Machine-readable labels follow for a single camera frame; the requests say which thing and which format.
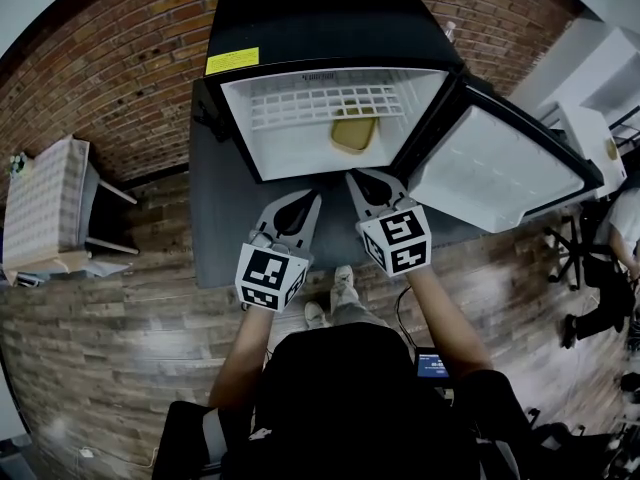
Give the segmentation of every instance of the person's arm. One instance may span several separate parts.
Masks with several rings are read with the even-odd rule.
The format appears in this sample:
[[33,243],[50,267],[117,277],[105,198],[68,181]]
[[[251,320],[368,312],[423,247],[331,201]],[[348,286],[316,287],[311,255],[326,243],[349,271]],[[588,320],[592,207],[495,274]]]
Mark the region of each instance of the person's arm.
[[253,407],[273,315],[273,311],[249,307],[231,351],[211,388],[210,407],[223,410]]
[[629,269],[631,279],[636,280],[640,277],[640,264],[629,254],[627,246],[624,243],[624,239],[620,232],[611,226],[611,232],[609,234],[609,247],[613,250],[618,261]]
[[451,301],[429,267],[407,274],[433,343],[455,380],[478,370],[492,370],[487,348],[462,311]]

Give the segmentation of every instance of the fridge door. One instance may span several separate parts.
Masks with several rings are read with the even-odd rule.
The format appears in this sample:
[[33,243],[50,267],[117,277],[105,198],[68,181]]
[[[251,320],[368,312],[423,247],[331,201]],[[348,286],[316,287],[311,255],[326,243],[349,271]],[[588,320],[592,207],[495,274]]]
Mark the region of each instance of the fridge door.
[[403,160],[411,197],[492,233],[603,184],[592,162],[469,76]]

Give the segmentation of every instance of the black and white marker cube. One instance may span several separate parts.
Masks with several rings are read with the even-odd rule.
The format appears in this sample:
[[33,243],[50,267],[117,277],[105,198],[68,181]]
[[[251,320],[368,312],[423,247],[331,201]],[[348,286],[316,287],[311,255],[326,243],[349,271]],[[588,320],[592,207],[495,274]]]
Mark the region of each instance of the black and white marker cube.
[[431,231],[421,205],[358,223],[364,247],[389,275],[431,263]]
[[304,284],[309,261],[242,244],[236,290],[242,302],[282,312]]

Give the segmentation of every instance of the gray table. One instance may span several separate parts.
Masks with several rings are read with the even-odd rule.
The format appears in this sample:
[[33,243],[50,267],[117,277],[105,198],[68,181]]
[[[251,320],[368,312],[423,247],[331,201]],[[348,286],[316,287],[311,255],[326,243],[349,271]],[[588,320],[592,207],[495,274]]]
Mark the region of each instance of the gray table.
[[[200,115],[198,101],[215,109],[201,80],[193,85],[191,115]],[[311,246],[314,269],[358,265],[368,260],[356,233],[358,221],[344,173],[256,183],[229,139],[218,142],[211,131],[191,120],[189,184],[196,277],[200,288],[233,284],[240,248],[270,202],[308,188],[322,195],[322,208]],[[425,207],[433,246],[477,238],[485,231]]]

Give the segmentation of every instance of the white wire shelf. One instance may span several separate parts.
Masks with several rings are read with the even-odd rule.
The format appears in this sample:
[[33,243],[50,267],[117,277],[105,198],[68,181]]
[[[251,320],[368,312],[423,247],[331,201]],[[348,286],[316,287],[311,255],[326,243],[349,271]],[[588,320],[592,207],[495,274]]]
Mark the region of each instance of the white wire shelf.
[[404,116],[393,85],[367,84],[272,92],[251,98],[251,129],[335,119]]

